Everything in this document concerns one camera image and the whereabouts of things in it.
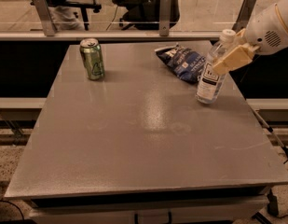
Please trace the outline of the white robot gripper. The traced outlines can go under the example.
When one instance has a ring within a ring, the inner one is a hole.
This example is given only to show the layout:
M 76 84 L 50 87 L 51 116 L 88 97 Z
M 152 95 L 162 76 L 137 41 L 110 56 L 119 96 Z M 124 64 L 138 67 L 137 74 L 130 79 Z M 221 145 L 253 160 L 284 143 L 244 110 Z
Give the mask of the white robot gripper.
M 246 29 L 235 34 L 233 45 L 213 65 L 219 76 L 251 63 L 255 53 L 270 55 L 288 48 L 288 0 L 279 0 L 257 14 Z

